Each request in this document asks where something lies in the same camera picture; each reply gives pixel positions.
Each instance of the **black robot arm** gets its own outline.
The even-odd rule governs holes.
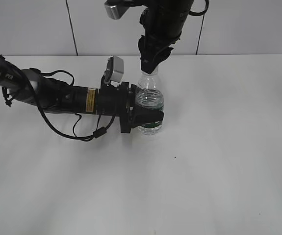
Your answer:
[[[48,126],[57,134],[74,140],[89,141],[105,134],[115,117],[120,118],[122,133],[130,133],[132,128],[146,123],[162,121],[164,113],[150,110],[135,104],[135,85],[122,82],[117,87],[112,81],[120,82],[123,76],[123,60],[113,56],[108,60],[107,69],[101,79],[99,89],[69,85],[65,82],[47,78],[57,72],[41,73],[38,69],[20,70],[0,56],[0,86],[6,104],[11,106],[12,100],[35,105]],[[48,121],[45,113],[93,114],[112,116],[107,127],[96,129],[87,137],[69,136],[56,130]]]
[[[165,61],[173,50],[170,45],[180,39],[182,28],[188,17],[204,15],[209,7],[205,0],[205,10],[192,12],[194,0],[108,0],[105,8],[112,19],[120,19],[129,7],[146,6],[140,23],[145,34],[139,40],[141,70],[151,74]]]

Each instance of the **table surface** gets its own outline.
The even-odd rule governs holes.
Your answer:
[[[87,87],[107,58],[7,56]],[[136,83],[139,57],[123,58]],[[282,55],[173,56],[159,73],[163,130],[119,134],[116,120],[89,143],[57,136],[33,106],[8,108],[0,88],[0,235],[282,235]],[[68,134],[77,120],[48,116]]]

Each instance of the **black cable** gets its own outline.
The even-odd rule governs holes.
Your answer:
[[[20,92],[23,90],[23,88],[18,89],[16,92],[12,92],[8,94],[8,88],[2,87],[2,94],[3,98],[5,100],[5,104],[11,107],[12,101],[20,94]]]
[[[65,73],[67,75],[69,75],[70,77],[72,77],[72,82],[70,83],[70,87],[74,85],[74,82],[75,82],[75,79],[74,79],[74,76],[69,73],[68,71],[65,71],[65,70],[56,70],[54,72],[41,72],[40,75],[44,76],[44,77],[51,77],[51,76],[54,76],[56,73],[59,73],[59,72],[62,72],[62,73]]]
[[[112,118],[111,118],[109,124],[106,126],[106,130],[108,130],[108,129],[111,127],[111,125],[113,124],[115,118],[116,118],[116,116],[112,116]]]
[[[101,121],[101,115],[99,115],[99,117],[98,117],[98,121],[97,121],[97,125],[96,125],[96,130],[95,131],[97,131],[98,130],[98,126],[99,126],[99,124],[100,124],[100,121]]]
[[[44,110],[39,102],[39,99],[37,97],[37,94],[31,84],[31,82],[29,81],[29,79],[27,78],[27,76],[18,68],[16,67],[15,65],[11,64],[10,62],[6,61],[5,60],[5,63],[10,66],[14,71],[16,71],[27,83],[27,86],[30,90],[30,92],[32,93],[33,95],[33,98],[34,98],[34,101],[36,103],[36,106],[38,108],[38,111],[39,113],[41,114],[42,118],[44,119],[45,123],[48,125],[48,127],[50,129],[52,129],[56,134],[62,136],[62,137],[65,137],[65,138],[68,138],[68,139],[72,139],[72,140],[81,140],[81,141],[91,141],[93,138],[95,138],[94,135],[90,135],[90,136],[84,136],[84,137],[74,137],[74,136],[70,136],[70,135],[67,135],[67,134],[64,134],[60,131],[58,131],[52,124],[51,122],[48,120],[47,116],[45,115],[44,113]]]
[[[75,38],[75,36],[74,36],[74,31],[73,31],[73,25],[72,25],[72,20],[71,20],[71,15],[70,15],[70,9],[69,9],[68,0],[66,0],[66,5],[67,5],[67,10],[68,10],[68,16],[69,16],[69,21],[70,21],[70,27],[71,27],[72,37],[73,37],[73,43],[74,43],[74,47],[75,47],[75,49],[76,49],[76,54],[78,55],[78,52],[77,52],[77,42],[76,42],[76,38]]]
[[[200,43],[201,43],[201,37],[202,37],[202,31],[203,31],[203,26],[204,26],[204,19],[205,15],[203,15],[202,23],[201,23],[201,29],[200,29],[200,34],[199,34],[199,40],[198,40],[198,45],[196,47],[196,53],[195,55],[198,55],[199,53],[199,48],[200,48]]]
[[[76,116],[78,116],[78,120],[74,123],[73,128],[72,128],[72,132],[73,132],[74,136],[77,137],[76,132],[75,132],[75,128],[76,128],[78,122],[81,121],[82,115],[81,114],[77,114],[77,113],[74,113],[74,114]]]
[[[208,11],[208,8],[209,8],[209,0],[205,0],[205,9],[204,9],[204,11],[201,11],[201,12],[190,11],[189,15],[190,16],[203,16]]]

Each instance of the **plastic water bottle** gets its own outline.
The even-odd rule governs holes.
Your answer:
[[[161,92],[162,82],[158,76],[158,67],[151,74],[142,73],[138,81],[136,103],[144,108],[163,111],[164,96]],[[144,135],[154,135],[160,131],[161,127],[162,121],[159,121],[139,126],[138,129]]]

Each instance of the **bottle label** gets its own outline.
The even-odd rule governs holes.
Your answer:
[[[163,112],[164,106],[162,106],[158,110]],[[162,121],[158,121],[158,122],[147,123],[147,124],[144,124],[144,125],[141,125],[141,126],[144,127],[144,128],[147,128],[147,129],[153,129],[153,128],[159,127],[161,124],[162,124]]]

